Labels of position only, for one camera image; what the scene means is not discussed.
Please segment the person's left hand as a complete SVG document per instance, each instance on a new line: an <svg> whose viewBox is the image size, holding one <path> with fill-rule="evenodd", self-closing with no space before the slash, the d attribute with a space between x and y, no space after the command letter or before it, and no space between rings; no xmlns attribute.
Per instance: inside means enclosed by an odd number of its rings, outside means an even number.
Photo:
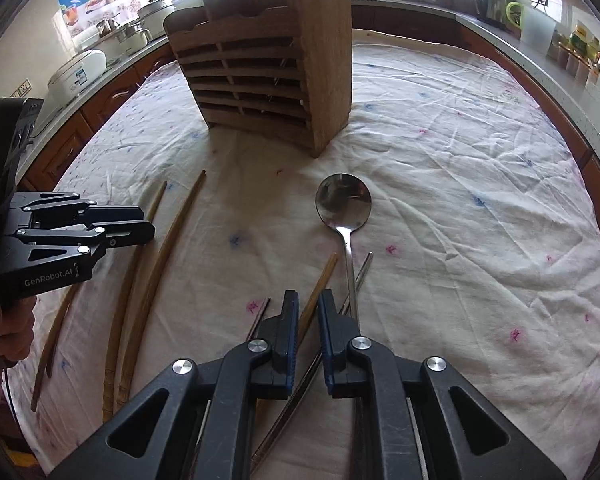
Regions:
<svg viewBox="0 0 600 480"><path fill-rule="evenodd" d="M25 359L33 340L35 296L20 299L4 312L0 307L0 357L8 362Z"/></svg>

